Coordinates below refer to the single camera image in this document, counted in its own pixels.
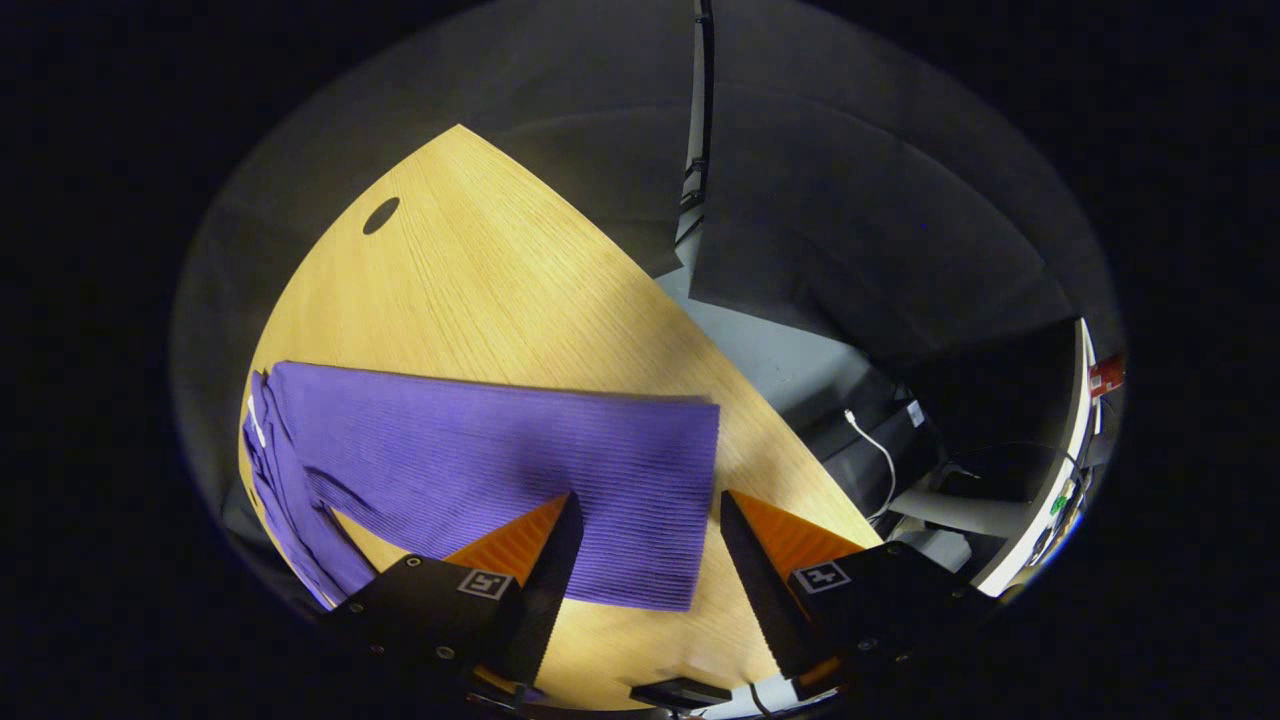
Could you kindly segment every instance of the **white cable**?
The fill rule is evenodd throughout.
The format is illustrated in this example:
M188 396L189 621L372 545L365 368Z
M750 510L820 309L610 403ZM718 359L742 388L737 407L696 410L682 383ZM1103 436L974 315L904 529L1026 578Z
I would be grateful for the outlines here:
M888 454L887 450L884 450L883 445L876 442L876 439L872 436L867 434L865 432L863 432L861 428L858 427L858 420L854 419L852 411L845 410L845 419L849 420L849 424L852 425L855 430L858 430L858 434L867 438L867 442L878 447L879 451L884 454L884 460L888 461L888 496L884 498L884 505L881 505L879 510L877 510L876 512L873 512L870 516L867 518L868 520L874 520L879 518L886 510L888 510L888 503L893 501L893 491L897 489L897 471L893 470L893 457Z

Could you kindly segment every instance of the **gray floor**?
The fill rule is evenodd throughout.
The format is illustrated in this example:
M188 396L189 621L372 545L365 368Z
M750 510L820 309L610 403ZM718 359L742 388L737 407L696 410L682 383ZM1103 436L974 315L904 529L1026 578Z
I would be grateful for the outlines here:
M696 217L698 210L691 213ZM686 227L690 219L681 224ZM805 331L689 299L689 282L698 264L700 231L680 243L684 268L657 279L662 290L689 313L756 391L792 427L801 427L824 405L846 397L869 365L858 350ZM814 402L814 398L831 398Z

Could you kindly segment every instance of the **light wood tabletop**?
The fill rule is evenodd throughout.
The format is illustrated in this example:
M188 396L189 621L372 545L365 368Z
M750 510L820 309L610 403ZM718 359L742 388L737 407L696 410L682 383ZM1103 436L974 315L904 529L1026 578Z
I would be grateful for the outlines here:
M399 204L379 229L370 215ZM677 675L735 688L777 674L718 527L741 489L859 544L876 532L804 443L662 290L541 181L456 126L379 178L280 295L247 370L280 360L516 386L708 397L716 488L689 612L566 600L536 685L548 705L644 707ZM244 397L248 397L246 373ZM239 438L239 428L228 428ZM243 445L241 478L253 495ZM256 503L261 515L262 505ZM348 518L379 570L406 553Z

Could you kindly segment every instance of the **white tag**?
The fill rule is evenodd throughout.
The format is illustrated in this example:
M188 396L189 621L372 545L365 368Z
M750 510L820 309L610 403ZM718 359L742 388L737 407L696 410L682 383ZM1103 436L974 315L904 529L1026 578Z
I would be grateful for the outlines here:
M911 404L906 406L906 414L911 416L913 428L919 428L920 423L924 421L924 410L920 410L919 400L913 400Z
M257 443L266 447L266 436L262 434L262 425L257 424L257 413L253 411L253 393L248 393L248 419L253 423L253 432L257 433Z

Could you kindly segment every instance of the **folded purple cloth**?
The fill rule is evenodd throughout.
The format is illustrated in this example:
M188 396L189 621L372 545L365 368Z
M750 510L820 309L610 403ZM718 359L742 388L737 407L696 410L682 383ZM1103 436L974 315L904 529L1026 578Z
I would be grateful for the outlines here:
M312 593L340 602L374 575L330 507L444 557L572 489L584 532L567 597L689 610L718 406L298 363L251 388L255 484Z

